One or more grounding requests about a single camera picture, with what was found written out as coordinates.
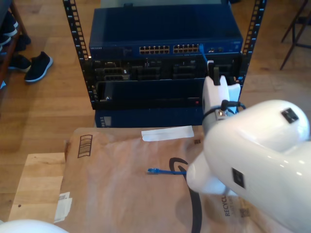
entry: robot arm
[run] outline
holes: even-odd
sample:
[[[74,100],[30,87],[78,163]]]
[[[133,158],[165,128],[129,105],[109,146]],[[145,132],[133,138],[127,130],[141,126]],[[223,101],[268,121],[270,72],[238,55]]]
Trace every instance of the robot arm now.
[[[234,86],[224,76],[220,85],[206,77],[204,112],[223,100],[237,101]],[[300,108],[271,100],[233,116],[216,110],[204,118],[203,128],[204,151],[187,171],[191,189],[237,194],[293,232],[310,232],[310,126]]]

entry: black sneaker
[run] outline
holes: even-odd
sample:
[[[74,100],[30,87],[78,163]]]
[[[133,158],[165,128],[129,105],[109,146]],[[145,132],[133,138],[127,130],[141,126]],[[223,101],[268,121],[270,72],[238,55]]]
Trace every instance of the black sneaker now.
[[[16,55],[12,57],[11,63],[8,69],[17,69],[19,71],[27,73],[30,70],[31,62],[23,55]]]
[[[45,52],[41,52],[39,56],[31,59],[31,67],[25,75],[25,82],[34,83],[41,80],[52,64],[53,59]]]
[[[31,43],[31,39],[28,36],[23,35],[23,34],[19,35],[18,40],[23,41],[25,45],[29,45]]]
[[[16,27],[18,26],[18,22],[14,19],[11,12],[7,12],[2,27],[0,29],[0,34],[13,36],[17,33]]]
[[[15,45],[15,52],[20,52],[24,50],[26,50],[26,44],[24,40],[21,37],[19,37]]]
[[[8,44],[11,41],[11,37],[8,35],[0,35],[0,45]]]

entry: blue panel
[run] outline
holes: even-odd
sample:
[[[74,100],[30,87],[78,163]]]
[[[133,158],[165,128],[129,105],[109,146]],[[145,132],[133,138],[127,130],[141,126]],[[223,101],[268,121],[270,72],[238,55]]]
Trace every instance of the blue panel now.
[[[149,128],[201,125],[202,107],[106,111],[96,110],[98,128]]]

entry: white label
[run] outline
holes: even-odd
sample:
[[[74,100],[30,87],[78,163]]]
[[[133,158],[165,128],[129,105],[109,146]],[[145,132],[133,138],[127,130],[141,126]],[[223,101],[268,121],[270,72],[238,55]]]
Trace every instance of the white label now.
[[[72,203],[72,198],[69,198],[69,194],[70,192],[59,195],[54,223],[64,221],[65,217],[67,217]]]
[[[161,130],[141,131],[142,139],[145,142],[164,141],[184,137],[194,137],[192,126],[182,126]]]

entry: blue network switch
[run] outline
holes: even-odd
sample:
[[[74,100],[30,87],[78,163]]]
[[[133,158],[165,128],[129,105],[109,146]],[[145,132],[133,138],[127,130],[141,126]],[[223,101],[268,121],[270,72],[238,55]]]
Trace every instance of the blue network switch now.
[[[95,9],[93,60],[240,53],[243,37],[228,5],[171,5]]]

